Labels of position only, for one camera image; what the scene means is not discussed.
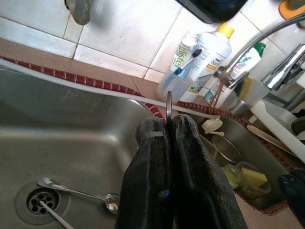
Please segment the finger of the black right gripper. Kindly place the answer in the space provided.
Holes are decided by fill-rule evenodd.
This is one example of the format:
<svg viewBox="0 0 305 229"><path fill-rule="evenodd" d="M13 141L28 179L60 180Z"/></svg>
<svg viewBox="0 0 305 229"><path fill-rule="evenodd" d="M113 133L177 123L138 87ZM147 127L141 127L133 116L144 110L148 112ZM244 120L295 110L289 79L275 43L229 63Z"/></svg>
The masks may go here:
<svg viewBox="0 0 305 229"><path fill-rule="evenodd" d="M305 170L293 168L280 176L280 188L299 222L305 221Z"/></svg>

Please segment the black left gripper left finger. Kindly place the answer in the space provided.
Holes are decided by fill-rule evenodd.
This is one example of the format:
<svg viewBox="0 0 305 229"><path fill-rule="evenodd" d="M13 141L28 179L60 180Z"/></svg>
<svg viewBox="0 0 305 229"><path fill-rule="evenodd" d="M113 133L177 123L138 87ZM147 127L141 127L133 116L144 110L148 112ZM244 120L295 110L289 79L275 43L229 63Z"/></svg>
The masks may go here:
<svg viewBox="0 0 305 229"><path fill-rule="evenodd" d="M147 117L135 137L138 149L124 172L115 228L171 229L174 193L166 124Z"/></svg>

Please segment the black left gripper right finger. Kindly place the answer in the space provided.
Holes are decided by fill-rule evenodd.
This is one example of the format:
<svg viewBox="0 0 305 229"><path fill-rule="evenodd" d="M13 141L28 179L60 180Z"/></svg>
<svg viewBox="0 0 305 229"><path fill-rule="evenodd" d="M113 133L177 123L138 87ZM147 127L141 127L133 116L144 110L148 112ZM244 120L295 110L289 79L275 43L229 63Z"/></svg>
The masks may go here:
<svg viewBox="0 0 305 229"><path fill-rule="evenodd" d="M186 114L172 119L175 224L179 229L245 229L247 224L223 170Z"/></svg>

